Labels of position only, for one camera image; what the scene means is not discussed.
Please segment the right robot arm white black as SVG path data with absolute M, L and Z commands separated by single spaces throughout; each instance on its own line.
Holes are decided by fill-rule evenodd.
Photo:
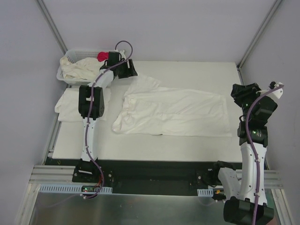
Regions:
M 240 116 L 237 136 L 242 154 L 242 176 L 235 169 L 218 161 L 218 169 L 211 180 L 222 185 L 226 201 L 224 221 L 235 225 L 266 225 L 274 218 L 274 209 L 268 207 L 264 186 L 264 163 L 268 146 L 266 124 L 278 105 L 276 99 L 283 95 L 283 84 L 271 82 L 269 90 L 257 83 L 232 86 L 231 97 L 243 114 Z

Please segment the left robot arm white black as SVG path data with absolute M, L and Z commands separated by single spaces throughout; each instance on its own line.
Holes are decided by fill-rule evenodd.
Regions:
M 81 158 L 75 166 L 72 181 L 101 182 L 104 176 L 97 164 L 98 124 L 105 112 L 104 90 L 115 78 L 137 76 L 133 61 L 123 58 L 120 52 L 109 52 L 108 59 L 99 69 L 94 81 L 79 87 L 78 112 L 83 120 L 83 148 Z

